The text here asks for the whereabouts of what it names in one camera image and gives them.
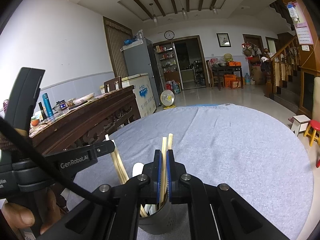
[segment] black bottle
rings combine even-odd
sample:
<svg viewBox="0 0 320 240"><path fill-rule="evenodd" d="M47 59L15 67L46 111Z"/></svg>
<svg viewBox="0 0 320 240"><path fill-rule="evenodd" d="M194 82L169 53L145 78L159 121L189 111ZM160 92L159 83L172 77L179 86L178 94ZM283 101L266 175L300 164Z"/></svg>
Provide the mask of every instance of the black bottle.
<svg viewBox="0 0 320 240"><path fill-rule="evenodd" d="M39 107L40 107L40 111L41 111L41 115L42 115L42 121L44 121L45 119L47 119L47 116L45 115L45 111L43 109L41 102L39 102Z"/></svg>

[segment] white fan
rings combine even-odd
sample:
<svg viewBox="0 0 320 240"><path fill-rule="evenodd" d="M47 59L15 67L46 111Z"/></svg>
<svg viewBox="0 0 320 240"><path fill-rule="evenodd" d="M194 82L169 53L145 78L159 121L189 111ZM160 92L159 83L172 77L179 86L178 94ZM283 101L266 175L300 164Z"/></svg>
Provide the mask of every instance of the white fan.
<svg viewBox="0 0 320 240"><path fill-rule="evenodd" d="M171 90L165 90L161 93L160 96L161 103L165 105L164 109L174 108L176 107L173 104L174 101L174 93Z"/></svg>

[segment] black cable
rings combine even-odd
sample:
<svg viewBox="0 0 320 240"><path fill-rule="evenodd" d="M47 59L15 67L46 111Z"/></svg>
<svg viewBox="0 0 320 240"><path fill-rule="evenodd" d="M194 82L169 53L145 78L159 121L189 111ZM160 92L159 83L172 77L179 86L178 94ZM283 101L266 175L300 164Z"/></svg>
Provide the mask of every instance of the black cable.
<svg viewBox="0 0 320 240"><path fill-rule="evenodd" d="M35 164L37 164L39 168L67 189L98 205L108 206L109 208L114 206L110 201L103 200L93 195L91 192L63 176L2 117L0 117L0 132L21 152L25 153Z"/></svg>

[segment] wooden stair railing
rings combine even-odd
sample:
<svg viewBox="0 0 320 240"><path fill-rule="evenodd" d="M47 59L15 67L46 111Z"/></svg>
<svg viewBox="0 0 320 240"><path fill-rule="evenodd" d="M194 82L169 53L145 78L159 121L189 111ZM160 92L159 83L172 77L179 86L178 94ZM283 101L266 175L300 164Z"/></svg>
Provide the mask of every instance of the wooden stair railing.
<svg viewBox="0 0 320 240"><path fill-rule="evenodd" d="M276 94L276 87L286 87L289 76L300 66L299 43L297 35L293 36L276 54L270 58L272 93Z"/></svg>

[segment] screw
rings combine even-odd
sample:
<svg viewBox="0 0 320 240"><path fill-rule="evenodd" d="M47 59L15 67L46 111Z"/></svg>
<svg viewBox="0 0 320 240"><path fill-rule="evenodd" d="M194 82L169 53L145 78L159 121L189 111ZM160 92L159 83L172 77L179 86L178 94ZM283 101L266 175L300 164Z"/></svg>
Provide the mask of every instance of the screw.
<svg viewBox="0 0 320 240"><path fill-rule="evenodd" d="M99 190L100 190L101 192L107 192L109 189L110 189L110 186L107 185L107 184L103 184L103 185L101 185L101 186L99 187Z"/></svg>
<svg viewBox="0 0 320 240"><path fill-rule="evenodd" d="M183 180L190 180L191 179L191 175L188 173L182 174L181 175L181 179Z"/></svg>
<svg viewBox="0 0 320 240"><path fill-rule="evenodd" d="M228 184L222 183L222 184L219 185L219 188L220 188L221 190L223 190L223 191L227 191L230 187L229 187Z"/></svg>
<svg viewBox="0 0 320 240"><path fill-rule="evenodd" d="M144 181L144 180L146 180L147 179L147 175L146 174L140 174L140 175L138 175L138 180L141 180L141 181Z"/></svg>

